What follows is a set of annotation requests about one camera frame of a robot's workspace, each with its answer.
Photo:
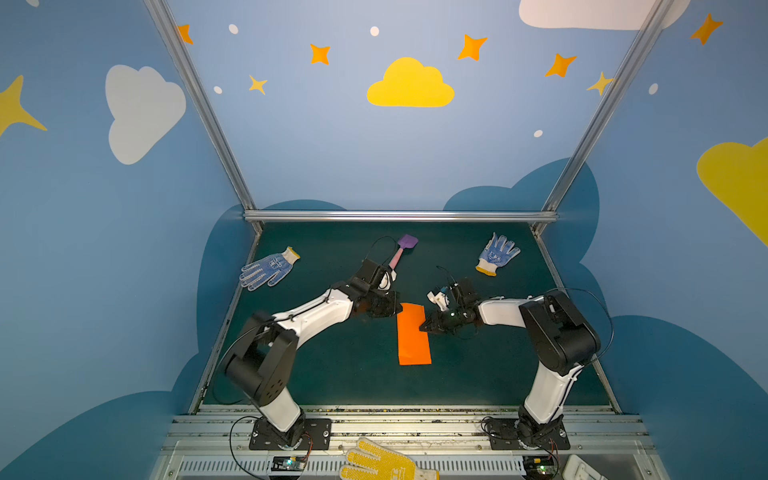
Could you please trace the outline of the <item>orange square paper sheet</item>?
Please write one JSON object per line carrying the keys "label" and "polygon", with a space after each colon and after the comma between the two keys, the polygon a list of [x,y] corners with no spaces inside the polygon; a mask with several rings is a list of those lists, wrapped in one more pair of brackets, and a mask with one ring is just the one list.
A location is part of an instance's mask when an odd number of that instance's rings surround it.
{"label": "orange square paper sheet", "polygon": [[426,321],[422,305],[402,303],[397,315],[398,362],[401,366],[431,365],[428,334],[420,329]]}

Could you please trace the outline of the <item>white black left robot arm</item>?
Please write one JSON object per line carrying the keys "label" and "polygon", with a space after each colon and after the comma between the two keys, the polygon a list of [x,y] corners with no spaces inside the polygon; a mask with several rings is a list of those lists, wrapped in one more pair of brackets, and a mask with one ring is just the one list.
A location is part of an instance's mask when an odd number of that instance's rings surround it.
{"label": "white black left robot arm", "polygon": [[400,313],[394,280],[390,265],[365,259],[355,275],[332,284],[319,297],[285,312],[257,311],[248,319],[218,369],[259,411],[257,432],[262,438],[285,449],[301,444],[306,415],[288,390],[299,348],[350,318]]}

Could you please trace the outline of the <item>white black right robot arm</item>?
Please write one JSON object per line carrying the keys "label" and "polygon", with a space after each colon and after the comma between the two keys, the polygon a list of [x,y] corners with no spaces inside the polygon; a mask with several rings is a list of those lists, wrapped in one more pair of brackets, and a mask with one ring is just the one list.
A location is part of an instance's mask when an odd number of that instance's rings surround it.
{"label": "white black right robot arm", "polygon": [[526,299],[483,299],[464,278],[429,292],[427,299],[435,308],[419,327],[426,333],[456,334],[467,325],[527,331],[538,358],[536,376],[515,420],[481,421],[491,448],[570,449],[564,406],[579,375],[601,348],[599,335],[570,297],[554,289]]}

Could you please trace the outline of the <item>blue dotted glove right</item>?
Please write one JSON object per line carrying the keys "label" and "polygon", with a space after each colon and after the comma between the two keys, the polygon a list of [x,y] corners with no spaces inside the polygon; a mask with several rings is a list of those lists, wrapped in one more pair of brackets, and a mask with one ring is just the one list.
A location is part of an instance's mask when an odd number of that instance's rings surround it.
{"label": "blue dotted glove right", "polygon": [[497,271],[519,255],[520,248],[504,235],[493,234],[478,257],[475,269],[487,276],[495,277]]}

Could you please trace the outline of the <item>blue dotted glove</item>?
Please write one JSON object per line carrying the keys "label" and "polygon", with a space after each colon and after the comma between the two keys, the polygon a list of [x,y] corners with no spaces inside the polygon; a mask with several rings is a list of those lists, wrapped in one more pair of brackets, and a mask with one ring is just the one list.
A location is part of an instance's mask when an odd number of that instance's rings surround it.
{"label": "blue dotted glove", "polygon": [[519,255],[520,248],[504,235],[493,234],[478,257],[475,269],[487,276],[495,277],[497,271]]}
{"label": "blue dotted glove", "polygon": [[268,255],[242,267],[239,284],[248,291],[255,291],[263,285],[274,287],[292,271],[299,259],[300,255],[287,247],[283,252]]}

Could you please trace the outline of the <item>blue dotted glove left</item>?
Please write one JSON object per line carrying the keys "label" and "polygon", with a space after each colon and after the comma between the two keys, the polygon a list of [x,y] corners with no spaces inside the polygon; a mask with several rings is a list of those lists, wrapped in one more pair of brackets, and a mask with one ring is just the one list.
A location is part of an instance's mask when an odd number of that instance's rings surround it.
{"label": "blue dotted glove left", "polygon": [[300,255],[287,247],[283,252],[268,255],[242,267],[239,284],[248,291],[255,291],[263,285],[274,287],[292,271],[299,259]]}

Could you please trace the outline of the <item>yellow dotted glove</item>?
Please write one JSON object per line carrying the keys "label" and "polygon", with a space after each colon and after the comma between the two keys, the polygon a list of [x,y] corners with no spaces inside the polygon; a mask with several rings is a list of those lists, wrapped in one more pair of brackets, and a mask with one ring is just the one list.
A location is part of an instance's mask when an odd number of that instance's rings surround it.
{"label": "yellow dotted glove", "polygon": [[346,453],[339,476],[346,480],[439,480],[434,469],[419,468],[409,457],[360,437]]}

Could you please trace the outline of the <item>right green circuit board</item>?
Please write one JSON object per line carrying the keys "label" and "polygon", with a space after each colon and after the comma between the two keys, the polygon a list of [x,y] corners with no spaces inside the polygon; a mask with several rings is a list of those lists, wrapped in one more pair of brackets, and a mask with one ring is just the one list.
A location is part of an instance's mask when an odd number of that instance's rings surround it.
{"label": "right green circuit board", "polygon": [[524,457],[523,468],[525,480],[552,480],[559,473],[559,463],[553,457]]}

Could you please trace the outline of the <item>green circuit board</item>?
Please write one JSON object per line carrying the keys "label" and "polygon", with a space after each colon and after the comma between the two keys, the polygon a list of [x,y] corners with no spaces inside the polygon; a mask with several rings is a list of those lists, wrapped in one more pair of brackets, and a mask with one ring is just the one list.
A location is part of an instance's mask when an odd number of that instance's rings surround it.
{"label": "green circuit board", "polygon": [[272,459],[271,473],[301,473],[307,466],[307,459],[296,456],[275,456]]}
{"label": "green circuit board", "polygon": [[553,457],[524,457],[523,468],[525,480],[552,480],[559,473],[559,463]]}

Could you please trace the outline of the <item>white object bottom right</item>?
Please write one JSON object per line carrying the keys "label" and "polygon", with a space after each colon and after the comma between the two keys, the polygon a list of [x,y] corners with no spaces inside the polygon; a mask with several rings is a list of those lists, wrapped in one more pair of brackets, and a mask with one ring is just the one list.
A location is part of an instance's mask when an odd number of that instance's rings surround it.
{"label": "white object bottom right", "polygon": [[561,472],[563,480],[606,480],[606,477],[578,455],[570,455]]}

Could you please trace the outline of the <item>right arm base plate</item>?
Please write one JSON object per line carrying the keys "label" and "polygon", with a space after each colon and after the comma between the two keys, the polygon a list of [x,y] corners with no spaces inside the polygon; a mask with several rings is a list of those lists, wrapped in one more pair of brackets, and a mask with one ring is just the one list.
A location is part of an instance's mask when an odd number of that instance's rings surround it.
{"label": "right arm base plate", "polygon": [[559,416],[546,424],[528,418],[485,417],[481,430],[489,438],[493,450],[569,450],[571,444]]}

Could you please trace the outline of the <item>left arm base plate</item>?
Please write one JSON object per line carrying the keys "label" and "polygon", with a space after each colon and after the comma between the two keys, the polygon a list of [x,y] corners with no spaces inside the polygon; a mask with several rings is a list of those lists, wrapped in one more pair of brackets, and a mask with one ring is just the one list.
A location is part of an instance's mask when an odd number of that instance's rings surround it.
{"label": "left arm base plate", "polygon": [[286,432],[278,430],[266,418],[259,418],[252,429],[248,448],[269,450],[328,450],[332,421],[329,418],[300,417]]}

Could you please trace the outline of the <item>aluminium front rail base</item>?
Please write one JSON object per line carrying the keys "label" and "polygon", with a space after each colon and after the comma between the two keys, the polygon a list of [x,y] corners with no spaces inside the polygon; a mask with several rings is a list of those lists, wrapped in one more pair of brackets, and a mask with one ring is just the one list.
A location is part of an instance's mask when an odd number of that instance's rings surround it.
{"label": "aluminium front rail base", "polygon": [[[307,419],[329,418],[328,450],[248,448],[257,412],[250,407],[205,405],[173,419],[152,471],[154,479],[335,479],[360,437],[401,452],[444,479],[521,479],[523,458],[553,457],[559,472],[578,455],[607,479],[666,479],[640,416],[609,407],[565,410],[569,450],[493,450],[480,427],[485,417],[517,418],[511,406],[309,406]],[[307,459],[301,473],[271,473],[275,456]]]}

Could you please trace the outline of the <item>right aluminium frame post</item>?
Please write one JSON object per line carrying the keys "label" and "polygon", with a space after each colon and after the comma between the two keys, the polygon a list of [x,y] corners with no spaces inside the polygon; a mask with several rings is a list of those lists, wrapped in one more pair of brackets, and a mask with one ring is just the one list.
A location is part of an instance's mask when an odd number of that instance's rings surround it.
{"label": "right aluminium frame post", "polygon": [[532,227],[536,238],[541,238],[547,226],[557,221],[557,212],[560,205],[579,172],[586,164],[589,155],[598,143],[600,136],[610,122],[632,81],[652,51],[664,29],[664,22],[673,9],[674,4],[675,2],[672,0],[659,0],[651,5],[646,19],[635,35],[615,73],[614,81],[609,85],[608,93],[604,94],[600,100],[583,136],[542,207],[541,214],[548,214],[553,217],[553,220],[549,222],[542,220],[536,222]]}

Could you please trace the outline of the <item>left aluminium frame post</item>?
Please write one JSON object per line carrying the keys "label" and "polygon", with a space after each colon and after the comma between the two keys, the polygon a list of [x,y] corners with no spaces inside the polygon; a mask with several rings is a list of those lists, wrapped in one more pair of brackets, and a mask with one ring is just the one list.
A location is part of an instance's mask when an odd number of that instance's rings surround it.
{"label": "left aluminium frame post", "polygon": [[257,209],[251,192],[181,38],[167,1],[145,0],[149,14],[184,83],[244,213]]}

